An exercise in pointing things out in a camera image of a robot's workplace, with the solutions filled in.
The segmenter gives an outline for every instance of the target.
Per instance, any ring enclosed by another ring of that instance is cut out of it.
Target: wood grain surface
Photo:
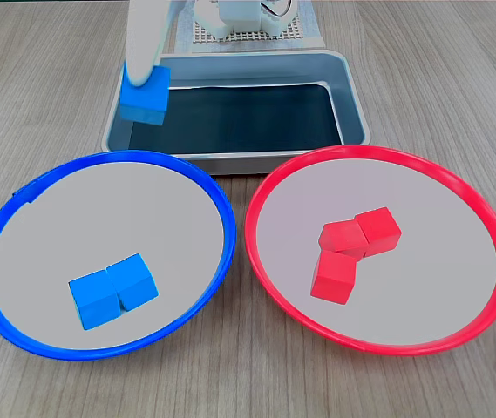
[[[433,160],[496,210],[496,2],[318,2],[374,145]],[[100,151],[126,3],[0,3],[0,208]],[[218,179],[243,216],[262,178]],[[46,360],[0,336],[0,417],[496,417],[496,323],[421,358],[361,354],[269,299],[242,239],[223,286],[168,338],[115,359]]]

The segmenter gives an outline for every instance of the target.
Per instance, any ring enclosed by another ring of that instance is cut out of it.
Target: cube
[[[360,225],[352,219],[326,224],[319,237],[319,246],[322,250],[349,255],[360,261],[369,244]]]
[[[84,330],[121,315],[116,289],[105,270],[72,280],[69,285]]]
[[[402,232],[386,207],[361,213],[355,220],[370,244],[364,257],[385,253],[397,247]]]
[[[153,276],[140,254],[120,261],[106,268],[106,271],[126,311],[140,307],[159,295]]]
[[[322,251],[317,261],[311,295],[345,305],[356,282],[357,261],[354,257]]]
[[[127,66],[119,94],[119,114],[123,119],[142,124],[162,125],[170,96],[170,69],[155,66],[145,84],[129,81]]]
[[[219,18],[236,33],[261,30],[262,5],[259,0],[219,0]]]

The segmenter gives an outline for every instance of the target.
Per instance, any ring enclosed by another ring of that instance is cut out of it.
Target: red cube
[[[369,245],[362,228],[352,219],[326,224],[319,237],[319,246],[322,250],[349,255],[360,261]]]
[[[314,273],[311,295],[345,305],[356,281],[355,258],[349,255],[322,251]]]
[[[401,230],[386,207],[365,212],[354,218],[362,228],[369,246],[364,257],[370,257],[395,249],[401,238]]]

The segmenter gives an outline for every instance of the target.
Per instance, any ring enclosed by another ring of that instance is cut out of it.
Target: blue cube in gripper
[[[153,276],[140,254],[109,266],[106,271],[126,311],[140,307],[159,295]]]
[[[162,125],[170,95],[170,69],[155,66],[146,83],[137,87],[129,81],[124,65],[119,93],[119,114],[123,119],[142,124]]]
[[[121,315],[118,295],[106,270],[70,281],[70,289],[84,330]]]

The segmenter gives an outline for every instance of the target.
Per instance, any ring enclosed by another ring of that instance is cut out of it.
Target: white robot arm
[[[159,64],[172,21],[185,0],[129,0],[126,65],[132,85],[140,87]],[[197,0],[196,21],[211,35],[265,31],[277,37],[294,19],[297,0]]]
[[[126,65],[130,82],[139,87],[160,62],[172,21],[184,1],[129,0],[126,33]]]

